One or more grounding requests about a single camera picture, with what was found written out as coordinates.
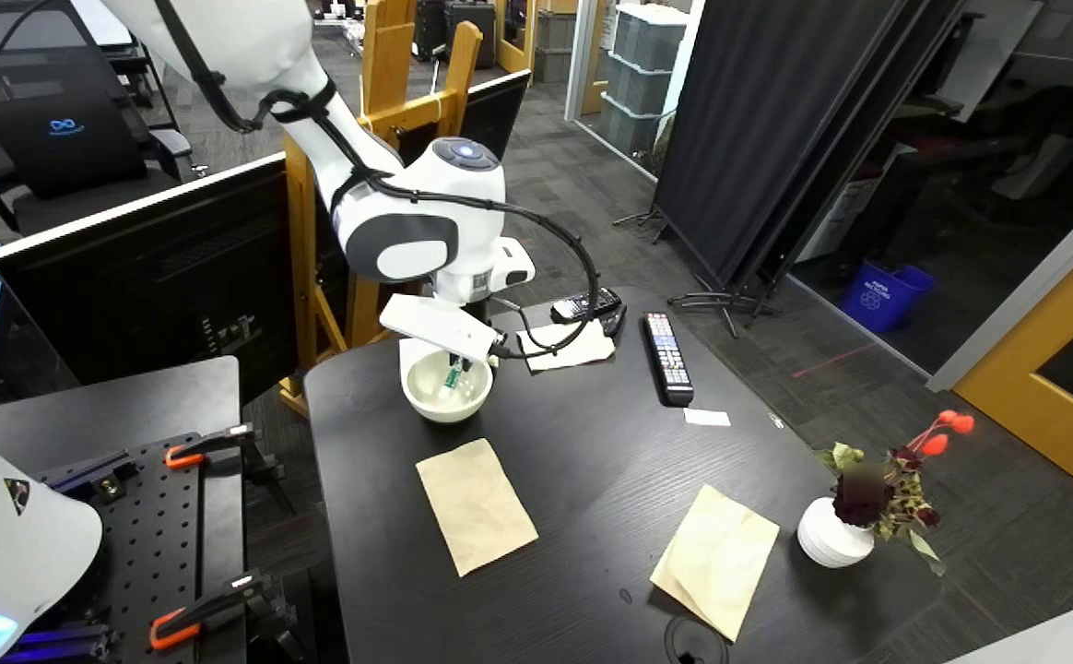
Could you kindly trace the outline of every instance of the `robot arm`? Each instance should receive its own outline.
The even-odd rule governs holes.
[[[309,155],[348,265],[372,282],[433,276],[435,294],[476,302],[531,282],[503,235],[503,163],[471,142],[435,142],[413,165],[364,134],[321,70],[301,0],[107,0],[173,70],[195,80],[232,131],[274,115]]]

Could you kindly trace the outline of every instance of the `black tabletop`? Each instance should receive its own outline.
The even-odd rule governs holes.
[[[0,405],[0,455],[20,469],[62,469],[121,448],[151,448],[182,431],[215,431],[241,420],[241,366],[211,359],[91,389]],[[242,481],[202,481],[198,594],[242,571]],[[215,631],[198,662],[246,662],[242,626]]]
[[[541,377],[506,362],[483,415],[457,428],[407,405],[393,345],[306,377],[353,664],[854,662],[932,594],[932,576],[900,552],[814,567],[793,528],[831,472],[680,318],[692,411],[723,411],[731,428],[659,405],[639,326],[665,302],[624,299],[617,362]],[[476,436],[495,442],[538,544],[457,579],[413,465]],[[704,482],[781,523],[736,646],[650,583]]]

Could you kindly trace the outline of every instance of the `brown paper napkin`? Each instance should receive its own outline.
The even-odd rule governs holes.
[[[650,579],[734,643],[774,538],[778,523],[699,487]]]
[[[538,538],[487,439],[423,459],[417,472],[461,579]]]

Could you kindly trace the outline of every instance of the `monitor screen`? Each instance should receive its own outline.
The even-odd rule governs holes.
[[[236,354],[246,404],[300,366],[279,155],[5,244],[0,276],[82,385]]]
[[[531,70],[515,70],[468,90],[461,137],[479,142],[498,158],[506,155],[508,134],[520,120]]]

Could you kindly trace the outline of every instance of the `white vase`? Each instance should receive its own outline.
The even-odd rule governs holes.
[[[870,557],[875,530],[837,519],[833,500],[814,500],[798,523],[799,551],[822,567],[848,567]]]

